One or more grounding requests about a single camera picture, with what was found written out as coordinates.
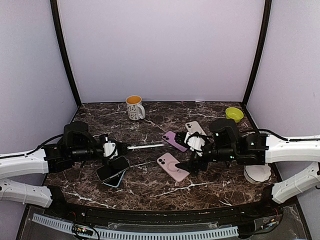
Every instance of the lavender wall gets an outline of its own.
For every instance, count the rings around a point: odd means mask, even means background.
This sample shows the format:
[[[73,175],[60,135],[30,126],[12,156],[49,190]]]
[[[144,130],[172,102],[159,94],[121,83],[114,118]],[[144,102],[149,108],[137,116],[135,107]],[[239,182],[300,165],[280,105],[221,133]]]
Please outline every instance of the lavender wall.
[[[248,109],[258,127],[283,136],[320,133],[320,1],[272,2],[270,23]],[[309,163],[278,165],[284,179]],[[320,191],[298,196],[313,239],[319,239]]]
[[[49,0],[0,1],[0,153],[60,134],[77,107],[60,56]],[[43,175],[16,177],[40,185]],[[1,240],[16,238],[21,203],[0,201]]]
[[[263,0],[59,1],[83,102],[241,101]]]

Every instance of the white mug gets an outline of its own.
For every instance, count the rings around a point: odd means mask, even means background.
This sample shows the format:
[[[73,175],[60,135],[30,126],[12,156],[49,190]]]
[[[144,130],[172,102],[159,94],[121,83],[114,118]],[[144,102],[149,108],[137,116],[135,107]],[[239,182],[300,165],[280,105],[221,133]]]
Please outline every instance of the white mug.
[[[129,119],[136,121],[146,117],[146,111],[142,106],[142,98],[140,96],[129,96],[125,102]]]

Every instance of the yellow-green bowl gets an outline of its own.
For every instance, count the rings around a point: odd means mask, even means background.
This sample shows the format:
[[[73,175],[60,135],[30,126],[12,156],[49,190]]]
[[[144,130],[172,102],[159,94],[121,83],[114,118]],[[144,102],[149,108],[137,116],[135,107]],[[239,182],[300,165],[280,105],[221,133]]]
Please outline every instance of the yellow-green bowl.
[[[228,107],[225,110],[226,119],[233,119],[236,123],[244,118],[244,113],[236,107]]]

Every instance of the purple smartphone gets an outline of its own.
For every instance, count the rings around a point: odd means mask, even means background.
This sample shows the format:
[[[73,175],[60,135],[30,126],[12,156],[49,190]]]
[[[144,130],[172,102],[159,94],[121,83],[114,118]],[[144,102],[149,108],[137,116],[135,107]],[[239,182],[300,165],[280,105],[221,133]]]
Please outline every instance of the purple smartphone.
[[[162,140],[165,140],[167,143],[174,146],[176,149],[179,149],[181,152],[185,152],[188,150],[188,148],[181,146],[179,143],[176,143],[175,141],[176,133],[173,131],[168,131],[165,135],[162,136]]]

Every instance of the blue smartphone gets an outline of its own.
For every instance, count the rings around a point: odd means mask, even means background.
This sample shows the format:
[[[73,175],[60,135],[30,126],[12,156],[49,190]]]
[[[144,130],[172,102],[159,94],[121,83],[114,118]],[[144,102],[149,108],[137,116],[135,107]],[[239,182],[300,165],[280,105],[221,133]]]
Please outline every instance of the blue smartphone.
[[[108,182],[103,182],[103,184],[112,188],[118,188],[122,182],[122,179],[124,179],[125,173],[126,171],[124,171],[121,176],[116,176]]]

